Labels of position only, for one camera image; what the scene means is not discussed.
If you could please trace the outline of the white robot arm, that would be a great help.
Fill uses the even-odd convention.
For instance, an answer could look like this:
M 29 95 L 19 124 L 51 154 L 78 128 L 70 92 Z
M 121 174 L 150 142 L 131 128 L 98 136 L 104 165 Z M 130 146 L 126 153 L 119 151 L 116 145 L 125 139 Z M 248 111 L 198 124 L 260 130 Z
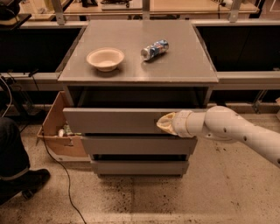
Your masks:
M 162 116 L 157 126 L 178 137 L 240 142 L 280 167 L 280 134 L 247 121 L 230 108 L 214 106 L 205 112 L 171 112 Z

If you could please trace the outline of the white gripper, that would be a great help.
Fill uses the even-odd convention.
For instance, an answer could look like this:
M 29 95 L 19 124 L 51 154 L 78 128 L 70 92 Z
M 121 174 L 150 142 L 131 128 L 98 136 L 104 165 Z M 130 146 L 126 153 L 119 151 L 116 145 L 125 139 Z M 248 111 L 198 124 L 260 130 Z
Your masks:
M 157 126 L 162 131 L 174 136 L 191 138 L 193 135 L 188 131 L 186 126 L 187 119 L 191 113 L 191 110 L 182 110 L 178 113 L 171 112 L 163 115 L 158 119 Z

